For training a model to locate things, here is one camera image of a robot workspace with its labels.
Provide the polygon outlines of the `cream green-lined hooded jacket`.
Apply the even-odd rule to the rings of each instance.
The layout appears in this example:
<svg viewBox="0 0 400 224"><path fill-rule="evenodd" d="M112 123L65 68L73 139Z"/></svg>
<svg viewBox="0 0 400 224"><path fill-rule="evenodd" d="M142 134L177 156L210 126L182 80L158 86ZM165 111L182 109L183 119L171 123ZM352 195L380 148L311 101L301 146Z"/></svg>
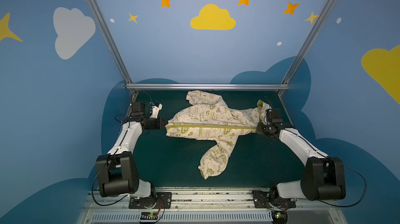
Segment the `cream green-lined hooded jacket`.
<svg viewBox="0 0 400 224"><path fill-rule="evenodd" d="M270 105L259 100L255 108L229 108L223 97L204 91L189 91L187 107L174 115L166 125L169 137L215 141L201 158L198 169L203 179L220 175L227 168L237 140L256 133Z"/></svg>

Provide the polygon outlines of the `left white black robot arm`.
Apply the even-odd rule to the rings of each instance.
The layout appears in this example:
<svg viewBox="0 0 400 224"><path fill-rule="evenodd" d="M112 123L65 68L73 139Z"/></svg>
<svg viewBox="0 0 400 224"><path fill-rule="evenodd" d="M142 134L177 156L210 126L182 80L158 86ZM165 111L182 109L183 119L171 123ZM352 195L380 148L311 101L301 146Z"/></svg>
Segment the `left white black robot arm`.
<svg viewBox="0 0 400 224"><path fill-rule="evenodd" d="M121 121L122 130L115 144L96 160L94 181L101 197L129 196L133 208L161 208L155 186L140 179L133 153L143 130L161 130L168 124L158 116L162 107L160 102L131 103L131 112Z"/></svg>

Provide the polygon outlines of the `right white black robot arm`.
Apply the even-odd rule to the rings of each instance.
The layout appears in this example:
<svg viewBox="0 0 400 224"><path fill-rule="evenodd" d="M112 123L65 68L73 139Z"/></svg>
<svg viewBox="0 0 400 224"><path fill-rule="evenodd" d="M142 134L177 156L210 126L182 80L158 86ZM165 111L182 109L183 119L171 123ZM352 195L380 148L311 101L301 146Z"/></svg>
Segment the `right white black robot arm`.
<svg viewBox="0 0 400 224"><path fill-rule="evenodd" d="M257 133L272 137L285 144L303 163L301 180L278 183L268 193L268 204L279 209L296 207L296 200L319 201L324 204L348 208L359 204L367 191L366 179L360 199L350 205L328 203L346 197L345 169L357 175L359 172L343 164L338 157L322 152L290 124L285 124L278 109L265 110L265 116L257 125Z"/></svg>

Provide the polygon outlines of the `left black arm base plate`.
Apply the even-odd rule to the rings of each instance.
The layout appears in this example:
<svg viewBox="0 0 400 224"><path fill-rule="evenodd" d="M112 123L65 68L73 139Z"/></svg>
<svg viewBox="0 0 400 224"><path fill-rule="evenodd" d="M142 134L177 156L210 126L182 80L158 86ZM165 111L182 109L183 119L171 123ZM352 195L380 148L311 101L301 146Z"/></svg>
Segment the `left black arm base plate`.
<svg viewBox="0 0 400 224"><path fill-rule="evenodd" d="M147 198L130 198L129 209L170 209L171 192L156 192L156 196Z"/></svg>

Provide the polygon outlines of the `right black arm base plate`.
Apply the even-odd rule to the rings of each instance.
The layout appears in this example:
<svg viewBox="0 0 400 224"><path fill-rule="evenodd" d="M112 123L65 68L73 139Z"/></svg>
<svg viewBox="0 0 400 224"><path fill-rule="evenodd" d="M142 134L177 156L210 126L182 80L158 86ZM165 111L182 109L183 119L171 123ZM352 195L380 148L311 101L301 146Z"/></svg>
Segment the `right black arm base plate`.
<svg viewBox="0 0 400 224"><path fill-rule="evenodd" d="M295 199L281 198L275 189L270 189L269 191L253 190L252 196L255 208L280 210L296 208Z"/></svg>

